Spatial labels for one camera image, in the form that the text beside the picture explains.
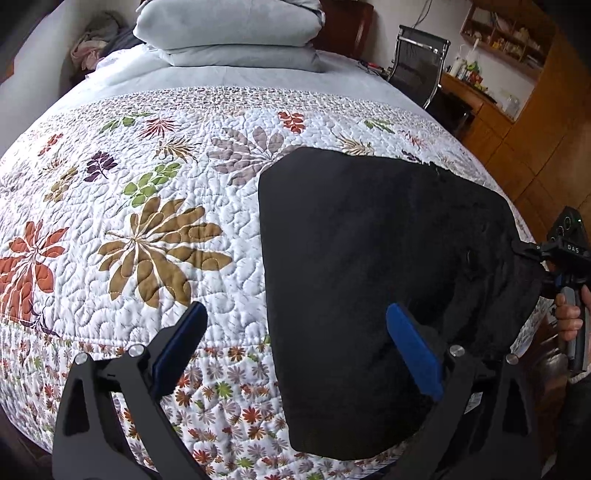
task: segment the blue gripper pad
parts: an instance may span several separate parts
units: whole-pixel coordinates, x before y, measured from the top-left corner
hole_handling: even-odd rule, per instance
[[[443,366],[415,328],[414,322],[412,316],[396,303],[386,311],[388,333],[418,389],[423,395],[439,401],[443,397]]]
[[[206,329],[207,310],[201,303],[193,302],[178,321],[173,337],[152,366],[154,383],[151,393],[154,398],[160,399],[174,391]]]

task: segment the bottle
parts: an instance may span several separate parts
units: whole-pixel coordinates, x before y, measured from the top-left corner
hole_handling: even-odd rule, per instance
[[[452,77],[458,77],[458,74],[460,73],[460,70],[462,69],[465,63],[466,61],[463,58],[461,58],[458,54],[456,56],[456,60],[453,62],[452,69],[449,71],[449,75],[451,75]]]

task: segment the orange leaf print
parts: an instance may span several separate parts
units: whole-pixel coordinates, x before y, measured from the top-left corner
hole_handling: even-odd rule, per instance
[[[53,292],[53,273],[45,265],[35,262],[35,276],[37,278],[37,285],[45,293]]]
[[[244,420],[251,424],[258,422],[262,419],[261,412],[253,407],[248,407],[242,410],[242,417],[244,418]]]
[[[51,242],[48,243],[50,238],[59,241],[68,228],[57,230],[40,240],[42,227],[42,220],[37,224],[27,222],[24,238],[18,236],[8,244],[12,252],[24,255],[0,259],[0,311],[25,326],[32,326],[47,334],[52,332],[47,328],[45,319],[33,310],[35,287],[39,287],[44,293],[53,292],[53,272],[43,261],[45,258],[60,256],[66,249],[54,247],[40,252],[45,248],[40,245],[51,245]]]
[[[193,451],[193,458],[197,463],[201,465],[207,465],[212,461],[212,456],[205,450],[194,450]]]
[[[8,246],[10,247],[10,250],[17,254],[22,254],[23,252],[29,251],[27,243],[19,236],[10,242]]]
[[[304,115],[301,113],[279,112],[279,119],[285,128],[288,128],[292,133],[300,134],[305,129]]]

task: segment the purple leaf print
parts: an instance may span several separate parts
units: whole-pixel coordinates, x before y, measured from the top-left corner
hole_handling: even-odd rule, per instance
[[[95,181],[100,175],[107,178],[106,172],[115,168],[117,165],[115,159],[108,153],[98,151],[86,162],[86,172],[89,175],[84,181]]]

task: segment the human hand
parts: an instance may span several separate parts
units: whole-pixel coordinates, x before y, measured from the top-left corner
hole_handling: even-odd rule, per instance
[[[589,291],[587,285],[584,285],[581,289],[581,300],[591,311],[591,291]],[[577,337],[577,332],[583,326],[581,320],[583,315],[584,312],[581,312],[578,307],[566,304],[563,294],[556,295],[556,312],[554,316],[558,320],[558,336],[562,340],[570,342]]]

